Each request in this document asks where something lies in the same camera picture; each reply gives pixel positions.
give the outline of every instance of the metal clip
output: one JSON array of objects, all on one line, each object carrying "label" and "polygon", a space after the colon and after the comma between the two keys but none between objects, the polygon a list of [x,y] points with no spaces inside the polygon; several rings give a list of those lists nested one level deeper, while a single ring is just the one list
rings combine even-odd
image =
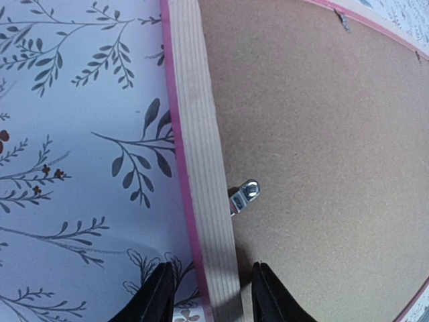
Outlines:
[{"label": "metal clip", "polygon": [[342,13],[339,13],[339,11],[337,11],[336,9],[334,9],[336,15],[338,16],[338,18],[341,21],[341,24],[343,25],[344,29],[346,29],[346,31],[348,33],[351,33],[350,30],[350,26],[349,26],[349,21],[347,20],[347,17],[345,15],[343,15]]},{"label": "metal clip", "polygon": [[239,190],[229,198],[231,217],[242,212],[242,210],[260,194],[261,186],[256,180],[249,180],[240,186]]}]

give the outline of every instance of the leaf pattern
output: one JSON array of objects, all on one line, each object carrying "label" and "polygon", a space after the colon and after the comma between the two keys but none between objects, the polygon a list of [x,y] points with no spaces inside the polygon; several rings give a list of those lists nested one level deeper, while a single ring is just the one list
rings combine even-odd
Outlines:
[{"label": "leaf pattern", "polygon": [[23,312],[32,313],[40,322],[69,322],[67,318],[63,317],[66,315],[83,317],[82,312],[86,310],[86,301],[81,302],[78,306],[70,306],[68,301],[55,302],[56,304],[52,305],[37,304],[39,299],[51,299],[54,295],[53,292],[46,292],[42,288],[39,291],[31,291],[27,286],[25,292],[18,289],[18,297],[15,299],[0,295],[0,302],[3,303],[4,309],[15,313],[20,322],[29,322],[26,318],[27,314]]},{"label": "leaf pattern", "polygon": [[[35,164],[28,169],[15,173],[5,174],[1,167],[12,163],[19,157],[20,153],[24,152],[28,147],[28,138],[20,141],[12,150],[7,151],[5,154],[0,154],[0,182],[5,183],[2,188],[5,190],[3,190],[2,197],[0,197],[0,212],[10,213],[11,205],[25,208],[29,204],[39,205],[40,201],[49,201],[54,191],[45,192],[45,186],[72,178],[65,173],[56,176],[53,171],[51,173],[44,172],[44,169],[60,163],[69,155],[69,152],[66,152],[61,157],[50,160],[50,146],[52,143],[53,141],[47,136],[46,141],[42,144],[42,149],[39,150]],[[9,190],[6,183],[13,184],[15,189]]]},{"label": "leaf pattern", "polygon": [[[143,151],[152,152],[156,157],[157,165],[161,172],[168,178],[173,177],[172,168],[164,154],[165,152],[173,152],[175,154],[170,111],[165,112],[159,118],[160,106],[161,102],[158,98],[155,98],[151,102],[144,118],[143,135],[138,141],[118,140],[93,132],[93,134],[99,138],[116,143],[121,149],[121,155],[112,162],[112,177],[115,178],[121,173],[124,168],[124,161],[127,160],[128,165],[131,165],[131,170],[126,170],[127,172],[122,179],[122,187],[124,189],[129,189],[133,184],[136,184],[137,190],[134,190],[130,194],[129,200],[135,201],[139,199],[140,205],[144,202],[147,208],[151,207],[147,192],[153,193],[156,188],[145,171],[151,170],[153,167],[146,155],[130,152],[129,148],[134,147]],[[156,119],[159,120],[155,138],[147,139],[147,130],[151,124],[154,124]]]},{"label": "leaf pattern", "polygon": [[[111,9],[108,5],[99,6],[97,2],[86,10],[88,17],[93,19],[92,22],[67,21],[56,17],[54,8],[47,9],[40,0],[21,0],[21,3],[30,5],[29,12],[35,15],[33,21],[13,21],[6,16],[7,8],[5,6],[0,8],[0,27],[3,26],[3,29],[0,29],[0,55],[3,55],[0,59],[0,69],[40,68],[34,77],[35,84],[31,88],[40,97],[43,97],[46,90],[60,77],[60,71],[64,66],[61,53],[63,45],[74,34],[82,34],[83,29],[93,27],[98,27],[101,32],[112,30],[116,36],[110,44],[101,46],[99,52],[92,55],[92,60],[71,80],[71,83],[76,87],[83,87],[89,80],[96,81],[103,70],[108,71],[111,68],[113,74],[117,75],[117,82],[122,89],[133,88],[135,75],[128,66],[131,63],[131,50],[122,41],[123,33],[133,22],[139,22],[141,25],[155,25],[161,22],[161,18],[152,16],[148,19],[121,19],[122,15],[118,9]],[[58,28],[56,35],[60,36],[60,40],[54,46],[46,46],[42,38],[34,35],[36,26],[39,25]],[[6,56],[12,49],[18,53]]]}]

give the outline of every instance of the wallpaper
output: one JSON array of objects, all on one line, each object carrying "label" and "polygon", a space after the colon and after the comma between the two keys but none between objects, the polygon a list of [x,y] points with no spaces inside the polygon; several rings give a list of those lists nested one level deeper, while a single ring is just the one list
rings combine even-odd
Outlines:
[{"label": "wallpaper", "polygon": [[395,322],[429,322],[429,288],[426,286],[407,313]]},{"label": "wallpaper", "polygon": [[204,320],[158,0],[0,1],[0,321],[104,322],[160,262]]},{"label": "wallpaper", "polygon": [[429,47],[428,0],[356,0]]}]

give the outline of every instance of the brown cardboard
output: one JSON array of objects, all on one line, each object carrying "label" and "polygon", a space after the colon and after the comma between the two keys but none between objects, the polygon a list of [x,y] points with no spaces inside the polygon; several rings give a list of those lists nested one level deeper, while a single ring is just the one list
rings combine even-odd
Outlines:
[{"label": "brown cardboard", "polygon": [[228,184],[262,186],[239,259],[320,322],[392,321],[429,275],[429,64],[309,3],[200,6]]}]

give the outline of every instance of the gray leaf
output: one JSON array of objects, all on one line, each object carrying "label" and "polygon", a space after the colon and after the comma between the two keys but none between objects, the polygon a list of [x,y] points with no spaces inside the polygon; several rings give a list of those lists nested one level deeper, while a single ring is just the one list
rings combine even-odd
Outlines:
[{"label": "gray leaf", "polygon": [[39,73],[39,75],[37,75],[34,80],[38,81],[38,80],[44,78],[49,72],[50,72],[50,69],[44,70],[43,72]]},{"label": "gray leaf", "polygon": [[112,163],[112,176],[113,177],[116,177],[118,175],[119,171],[121,171],[122,163],[123,163],[123,153],[122,153],[122,156],[120,156],[119,158],[116,158]]},{"label": "gray leaf", "polygon": [[162,55],[161,56],[161,58],[158,60],[158,62],[156,63],[158,66],[161,66],[162,65],[162,63],[164,62],[164,58],[165,58],[165,56],[164,55]]},{"label": "gray leaf", "polygon": [[103,47],[100,47],[100,50],[102,52],[105,52],[106,50],[109,50],[109,49],[112,49],[112,46],[103,46]]},{"label": "gray leaf", "polygon": [[30,69],[31,67],[33,67],[34,63],[36,62],[37,58],[34,58],[31,62],[29,62],[27,68]]},{"label": "gray leaf", "polygon": [[128,189],[129,186],[131,186],[131,183],[133,183],[133,178],[134,178],[134,170],[132,170],[131,172],[128,172],[125,178],[123,179],[122,186],[124,187],[124,189]]},{"label": "gray leaf", "polygon": [[93,58],[95,58],[95,59],[102,59],[102,58],[105,58],[105,57],[107,57],[107,55],[106,54],[103,54],[103,53],[98,53],[98,54],[95,54],[94,56],[93,56]]},{"label": "gray leaf", "polygon": [[67,227],[68,227],[68,222],[67,222],[67,221],[65,221],[65,222],[62,224],[61,231],[58,233],[58,235],[60,235],[61,233],[64,233],[64,232],[66,231]]},{"label": "gray leaf", "polygon": [[156,158],[158,159],[158,166],[160,167],[161,171],[168,177],[172,177],[172,169],[170,168],[170,165],[168,164],[167,160],[160,154],[158,151],[155,151]]},{"label": "gray leaf", "polygon": [[84,240],[84,239],[71,238],[71,240],[74,240],[74,241],[76,241],[78,243],[82,243],[82,244],[87,245],[87,246],[91,246],[93,244],[90,241]]},{"label": "gray leaf", "polygon": [[22,33],[19,34],[18,37],[16,37],[14,44],[16,45],[18,42],[20,42],[21,40],[23,40],[23,38],[25,37],[26,34],[28,34],[28,32],[31,30],[32,28],[27,28],[25,29]]},{"label": "gray leaf", "polygon": [[123,52],[121,53],[121,56],[124,59],[124,61],[131,62],[131,59],[129,59],[129,57],[127,55],[125,55]]},{"label": "gray leaf", "polygon": [[35,91],[36,89],[39,89],[40,87],[42,87],[43,86],[43,83],[38,83],[38,84],[36,84],[36,85],[34,85],[33,87],[32,87],[32,91]]},{"label": "gray leaf", "polygon": [[167,124],[172,122],[172,116],[170,114],[170,110],[166,111],[166,113],[161,117],[160,122],[158,123],[158,129],[156,130],[156,138],[160,137],[162,128]]},{"label": "gray leaf", "polygon": [[145,199],[145,205],[146,205],[146,207],[147,208],[150,208],[150,201],[149,201],[149,198],[147,197],[147,195],[145,195],[144,193],[143,193],[143,197],[144,197],[144,199]]},{"label": "gray leaf", "polygon": [[45,59],[41,59],[36,63],[36,66],[43,66],[48,64],[49,62],[51,62],[54,58],[45,58]]},{"label": "gray leaf", "polygon": [[11,193],[9,193],[9,195],[7,197],[4,197],[4,198],[9,199],[9,198],[13,197],[14,195],[16,195],[16,190],[12,190]]},{"label": "gray leaf", "polygon": [[133,74],[133,72],[131,72],[128,68],[126,68],[126,70],[127,70],[127,72],[128,72],[128,75],[129,75],[131,78],[134,78],[134,74]]},{"label": "gray leaf", "polygon": [[121,42],[119,44],[121,45],[122,49],[124,49],[125,52],[129,53],[129,48],[125,44]]},{"label": "gray leaf", "polygon": [[40,38],[38,38],[36,40],[36,46],[37,46],[38,50],[41,52],[42,51],[42,47],[43,47],[43,41]]},{"label": "gray leaf", "polygon": [[109,30],[109,29],[112,29],[115,26],[116,26],[116,24],[114,23],[113,25],[107,25],[107,26],[101,28],[101,30]]},{"label": "gray leaf", "polygon": [[131,194],[131,196],[130,196],[129,200],[131,200],[131,201],[136,200],[136,199],[137,199],[137,197],[139,196],[139,192],[140,192],[140,190],[138,190],[138,191],[134,191],[134,192]]},{"label": "gray leaf", "polygon": [[146,130],[149,127],[149,125],[152,124],[153,121],[155,121],[156,117],[158,116],[158,112],[160,111],[160,99],[156,98],[152,101],[149,108],[146,111],[145,115],[145,125],[143,127],[143,139],[146,135]]},{"label": "gray leaf", "polygon": [[3,54],[12,44],[12,40],[6,43],[6,45],[3,46],[3,49],[1,50],[0,54]]},{"label": "gray leaf", "polygon": [[59,69],[61,69],[61,68],[62,68],[62,63],[63,63],[63,61],[62,61],[61,54],[60,54],[60,53],[58,53],[58,56],[57,56],[57,59],[56,59],[56,64],[58,65],[58,68],[59,68]]},{"label": "gray leaf", "polygon": [[142,174],[142,175],[143,175],[143,180],[145,181],[147,188],[152,193],[154,191],[154,185],[152,184],[152,181],[147,176],[145,176],[144,174]]},{"label": "gray leaf", "polygon": [[137,156],[137,160],[139,160],[140,164],[145,168],[145,169],[150,169],[151,165],[149,163],[149,161],[147,161],[143,156]]},{"label": "gray leaf", "polygon": [[11,209],[9,209],[9,207],[8,207],[8,206],[6,206],[4,203],[0,203],[0,207],[1,207],[1,208],[3,208],[3,210],[4,210],[6,213],[10,213],[10,212],[11,212]]}]

